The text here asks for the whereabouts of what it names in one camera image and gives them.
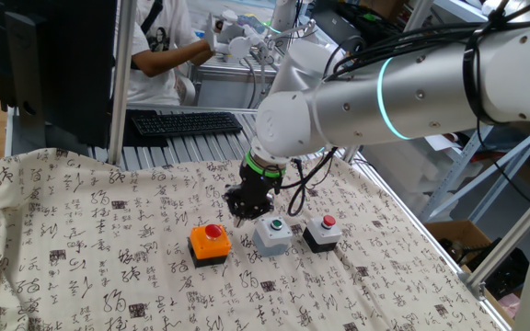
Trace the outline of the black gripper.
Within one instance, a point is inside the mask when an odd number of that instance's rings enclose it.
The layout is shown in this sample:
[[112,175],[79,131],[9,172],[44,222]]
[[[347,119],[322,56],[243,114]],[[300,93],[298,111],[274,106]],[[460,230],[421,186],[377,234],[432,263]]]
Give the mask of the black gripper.
[[243,163],[239,170],[239,185],[226,185],[223,198],[234,217],[233,225],[240,228],[246,221],[255,220],[272,211],[270,191],[280,191],[284,170],[277,165],[257,166]]

